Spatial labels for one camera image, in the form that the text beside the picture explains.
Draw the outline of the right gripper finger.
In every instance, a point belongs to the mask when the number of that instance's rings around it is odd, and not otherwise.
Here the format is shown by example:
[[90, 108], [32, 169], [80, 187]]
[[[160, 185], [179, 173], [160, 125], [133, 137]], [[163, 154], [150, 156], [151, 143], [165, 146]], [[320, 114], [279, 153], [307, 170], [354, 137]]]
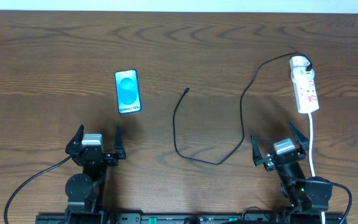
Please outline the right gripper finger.
[[254, 164], [263, 163], [263, 157], [260, 153], [257, 141], [255, 140], [255, 137], [253, 134], [250, 135], [250, 140], [252, 143], [252, 160], [253, 160]]
[[310, 140], [302, 134], [290, 120], [287, 121], [287, 124], [295, 138], [296, 143], [302, 148], [302, 150], [307, 151], [310, 148]]

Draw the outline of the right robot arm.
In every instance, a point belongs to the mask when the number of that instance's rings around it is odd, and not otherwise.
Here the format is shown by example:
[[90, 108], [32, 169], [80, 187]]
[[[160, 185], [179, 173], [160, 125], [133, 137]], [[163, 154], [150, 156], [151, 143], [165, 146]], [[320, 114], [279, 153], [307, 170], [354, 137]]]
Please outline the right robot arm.
[[306, 158], [310, 140], [291, 121], [288, 122], [295, 141], [284, 139], [273, 145], [273, 153], [263, 157], [257, 141], [251, 136], [252, 159], [256, 166], [263, 165], [267, 172], [277, 172], [284, 196], [291, 207], [284, 209], [280, 219], [284, 223], [295, 223], [304, 219], [313, 223], [322, 220], [321, 214], [329, 208], [333, 183], [318, 176], [306, 178], [299, 161]]

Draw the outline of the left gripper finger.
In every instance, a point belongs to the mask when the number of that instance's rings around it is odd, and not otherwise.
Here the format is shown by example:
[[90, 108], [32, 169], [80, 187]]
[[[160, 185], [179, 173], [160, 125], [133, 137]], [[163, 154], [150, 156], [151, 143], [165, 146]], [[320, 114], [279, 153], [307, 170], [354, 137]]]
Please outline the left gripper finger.
[[81, 142], [84, 135], [84, 126], [81, 124], [75, 135], [67, 144], [67, 151], [75, 151], [76, 148], [81, 146]]
[[114, 149], [116, 150], [116, 153], [124, 153], [124, 146], [123, 146], [123, 142], [122, 142], [120, 126], [117, 126], [117, 128], [116, 128], [115, 139], [114, 139]]

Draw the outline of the blue Samsung Galaxy smartphone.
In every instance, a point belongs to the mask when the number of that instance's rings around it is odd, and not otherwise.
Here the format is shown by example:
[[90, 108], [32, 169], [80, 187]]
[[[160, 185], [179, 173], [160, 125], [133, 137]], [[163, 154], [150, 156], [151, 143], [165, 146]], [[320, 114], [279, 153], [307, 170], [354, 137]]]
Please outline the blue Samsung Galaxy smartphone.
[[120, 114], [136, 113], [142, 110], [137, 71], [123, 70], [114, 74], [117, 105]]

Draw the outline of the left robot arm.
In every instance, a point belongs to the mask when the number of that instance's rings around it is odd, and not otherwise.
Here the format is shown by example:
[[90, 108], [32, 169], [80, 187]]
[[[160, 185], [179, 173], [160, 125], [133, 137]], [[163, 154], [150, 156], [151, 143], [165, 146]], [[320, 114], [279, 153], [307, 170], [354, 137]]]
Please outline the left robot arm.
[[116, 223], [115, 215], [102, 208], [102, 201], [108, 167], [126, 158], [120, 128], [116, 129], [114, 150], [104, 152], [101, 134], [85, 134], [84, 126], [78, 128], [65, 152], [83, 170], [66, 182], [68, 202], [63, 223]]

